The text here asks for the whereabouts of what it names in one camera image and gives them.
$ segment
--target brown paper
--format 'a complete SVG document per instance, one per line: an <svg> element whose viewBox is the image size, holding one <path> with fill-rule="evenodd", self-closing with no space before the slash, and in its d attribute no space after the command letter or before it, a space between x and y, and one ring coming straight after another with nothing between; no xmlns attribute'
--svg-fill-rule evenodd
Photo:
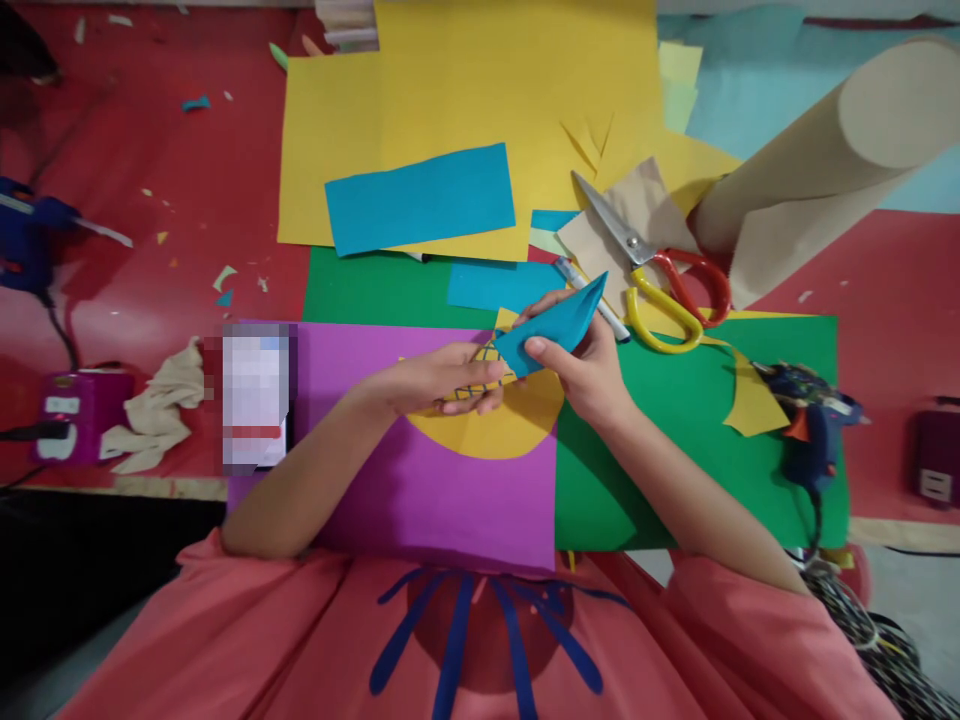
<svg viewBox="0 0 960 720"><path fill-rule="evenodd" d="M700 203L700 244L734 251L734 307L773 290L957 142L960 47L918 38L859 68Z"/></svg>
<svg viewBox="0 0 960 720"><path fill-rule="evenodd" d="M667 193L655 158L640 163L604 197L620 217L654 247L699 253L683 213ZM580 213L557 235L564 247L576 256L577 264L588 278L609 271L604 299L620 317L625 316L625 293L634 284L630 279L630 260L596 213L592 209ZM677 264L680 272L688 267L685 263ZM666 276L653 263L645 270L654 284L662 287L667 283Z"/></svg>

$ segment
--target pen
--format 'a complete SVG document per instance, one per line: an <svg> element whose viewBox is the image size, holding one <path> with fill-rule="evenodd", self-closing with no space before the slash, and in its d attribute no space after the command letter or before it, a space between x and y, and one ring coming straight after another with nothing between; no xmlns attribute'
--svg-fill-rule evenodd
<svg viewBox="0 0 960 720"><path fill-rule="evenodd" d="M567 279L567 282L570 283L574 290L580 290L581 288L585 288L587 286L586 278L584 278L583 275L577 271L577 269L573 266L573 263L567 258L557 258L554 266L556 266L557 270L560 271L560 274ZM632 339L630 331L627 330L626 325L620 322L620 318L617 317L617 314L613 311L613 308L607 305L606 300L600 301L600 304L597 306L597 310L600 311L603 319L606 320L610 324L610 327L613 328L613 334L616 336L617 342L630 342Z"/></svg>

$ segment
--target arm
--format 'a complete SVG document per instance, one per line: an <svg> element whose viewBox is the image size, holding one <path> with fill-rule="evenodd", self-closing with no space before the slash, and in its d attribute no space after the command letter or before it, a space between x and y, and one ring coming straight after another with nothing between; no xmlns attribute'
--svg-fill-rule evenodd
<svg viewBox="0 0 960 720"><path fill-rule="evenodd" d="M548 294L517 322L570 292ZM574 354L544 338L531 338L525 349L560 376L573 409L603 438L683 550L768 585L809 594L770 532L633 403L613 332L599 315Z"/></svg>
<svg viewBox="0 0 960 720"><path fill-rule="evenodd" d="M352 388L227 518L231 555L295 557L333 514L353 478L401 415L431 407L458 387L496 382L502 362L472 362L479 348L453 343L371 375ZM448 415L500 405L503 391L443 403Z"/></svg>

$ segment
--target hand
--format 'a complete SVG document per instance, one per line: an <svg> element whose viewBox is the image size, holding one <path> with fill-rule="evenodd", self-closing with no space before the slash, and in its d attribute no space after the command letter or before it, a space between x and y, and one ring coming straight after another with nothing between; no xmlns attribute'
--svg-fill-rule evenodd
<svg viewBox="0 0 960 720"><path fill-rule="evenodd" d="M467 385L495 383L506 372L503 361L474 361L481 345L450 343L425 355L401 360L363 380L356 390L372 402L384 403L398 417L437 407L444 415L476 410L483 415L503 402L503 388L468 400L439 402Z"/></svg>
<svg viewBox="0 0 960 720"><path fill-rule="evenodd" d="M550 309L573 295L576 290L555 290L523 311L514 327ZM570 405L592 426L617 421L625 413L636 411L630 393L623 384L617 341L607 322L596 313L583 341L568 353L551 340L532 337L524 345L532 358L560 376Z"/></svg>

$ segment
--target pink shirt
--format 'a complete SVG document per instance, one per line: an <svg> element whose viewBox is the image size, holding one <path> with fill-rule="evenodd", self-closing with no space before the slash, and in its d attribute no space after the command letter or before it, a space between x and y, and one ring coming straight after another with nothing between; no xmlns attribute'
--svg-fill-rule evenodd
<svg viewBox="0 0 960 720"><path fill-rule="evenodd" d="M662 592L620 555L536 581L214 530L179 561L60 718L899 717L819 602L704 558Z"/></svg>

